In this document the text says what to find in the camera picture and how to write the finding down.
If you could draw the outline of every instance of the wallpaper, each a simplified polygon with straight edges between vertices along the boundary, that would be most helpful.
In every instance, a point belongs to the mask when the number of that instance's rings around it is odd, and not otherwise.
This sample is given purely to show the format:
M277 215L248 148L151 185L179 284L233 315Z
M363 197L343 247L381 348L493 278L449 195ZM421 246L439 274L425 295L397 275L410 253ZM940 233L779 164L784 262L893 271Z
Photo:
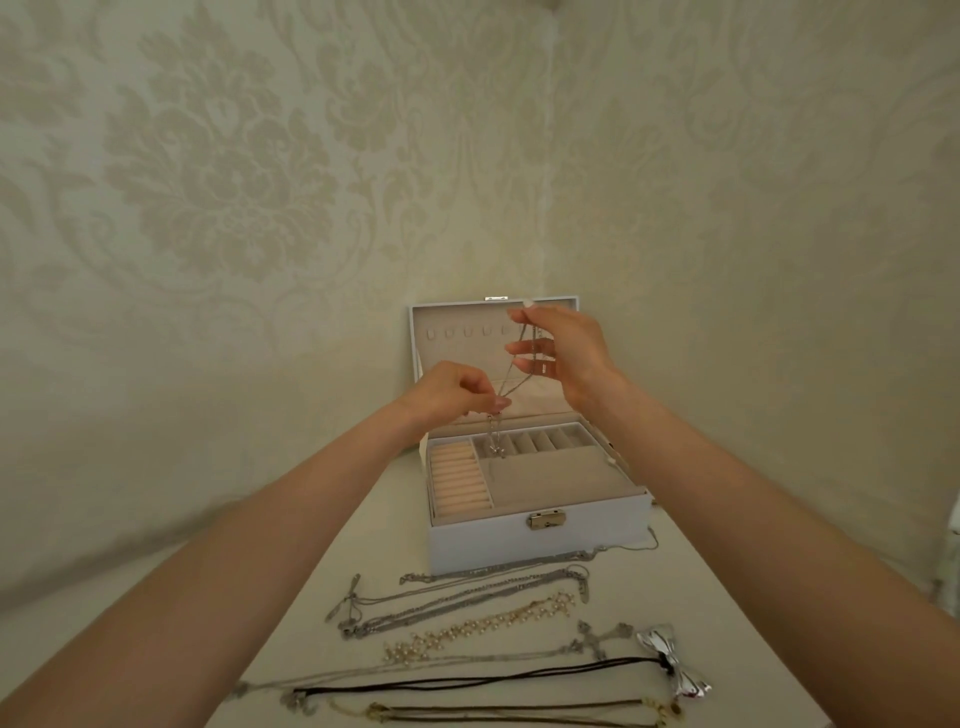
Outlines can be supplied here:
M548 290L920 580L960 472L960 3L559 12Z
M960 449L960 5L0 8L0 595L579 293L638 381L929 576Z
M259 487L541 293L534 3L0 9L0 589Z

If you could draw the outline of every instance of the table surface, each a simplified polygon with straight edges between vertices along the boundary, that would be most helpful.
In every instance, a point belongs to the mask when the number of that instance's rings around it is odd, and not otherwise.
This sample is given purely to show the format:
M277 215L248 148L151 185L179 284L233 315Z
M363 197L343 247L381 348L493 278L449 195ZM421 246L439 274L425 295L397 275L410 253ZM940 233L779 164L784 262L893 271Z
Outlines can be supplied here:
M675 627L683 662L695 667L713 684L713 692L707 699L684 702L686 726L823 728L828 723L823 713L743 616L677 526L659 508L654 509L651 525L660 539L657 550L615 549L600 554L588 564L590 601L589 604L578 601L571 619L554 617L526 622L461 641L455 651L489 654L552 649L577 636L577 619L589 622L598 632L618 622L628 622L637 628L669 622ZM391 642L405 639L408 630L345 642L334 624L324 623L324 616L344 595L357 572L363 575L358 588L360 595L384 595L397 591L401 574L425 571L426 526L426 493L420 462L415 453L405 454L390 465L344 527L247 670L246 678L259 682L379 663L384 637ZM4 655L0 661L0 695L12 690L168 553L130 563L0 617L0 654ZM471 612L457 612L438 619L437 624L428 622L424 628L442 628L469 617L514 609L554 591L555 588L544 587L488 602ZM370 615L383 613L384 610L369 608ZM606 648L611 657L641 654L631 641L614 640L607 643ZM586 659L437 668L410 676L509 673L556 664L572 665ZM364 678L358 682L376 681L380 679ZM545 704L640 696L668 699L666 677L658 667L633 665L587 675L456 692L348 695L338 702L352 710L361 710L372 700L393 705ZM311 718L293 715L278 704L277 698L275 692L260 692L228 702L209 725L259 728L311 723L357 726L366 722L337 713L323 704ZM644 709L633 709L606 717L646 722L649 715Z

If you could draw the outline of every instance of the right hand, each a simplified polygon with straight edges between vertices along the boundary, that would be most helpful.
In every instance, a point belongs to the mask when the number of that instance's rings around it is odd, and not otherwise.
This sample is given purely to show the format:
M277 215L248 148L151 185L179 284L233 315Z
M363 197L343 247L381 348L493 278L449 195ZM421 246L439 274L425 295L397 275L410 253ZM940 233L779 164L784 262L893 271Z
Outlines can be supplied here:
M598 387L620 376L600 325L586 314L550 305L511 308L507 313L518 324L539 327L553 334L553 339L537 339L536 369L532 359L515 358L514 365L524 374L533 372L536 376L558 379L570 406L588 414L585 410L590 409L596 399ZM527 339L511 342L505 348L516 355L531 353L533 347L534 342Z

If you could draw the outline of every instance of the white jewelry box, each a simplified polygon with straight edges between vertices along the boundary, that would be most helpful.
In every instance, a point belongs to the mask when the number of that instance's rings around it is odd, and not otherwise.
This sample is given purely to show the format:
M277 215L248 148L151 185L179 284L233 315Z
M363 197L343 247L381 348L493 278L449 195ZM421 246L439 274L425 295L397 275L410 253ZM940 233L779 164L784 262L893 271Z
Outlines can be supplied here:
M576 296L536 299L579 309ZM507 309L520 299L497 297L410 307L414 378L445 359L478 367L503 391L525 375L504 345L521 325ZM530 338L527 327L526 338ZM545 331L539 336L548 337ZM501 445L492 455L490 422L469 413L420 443L430 508L434 574L553 556L647 538L652 497L603 434L573 411L559 381L531 377L502 413Z

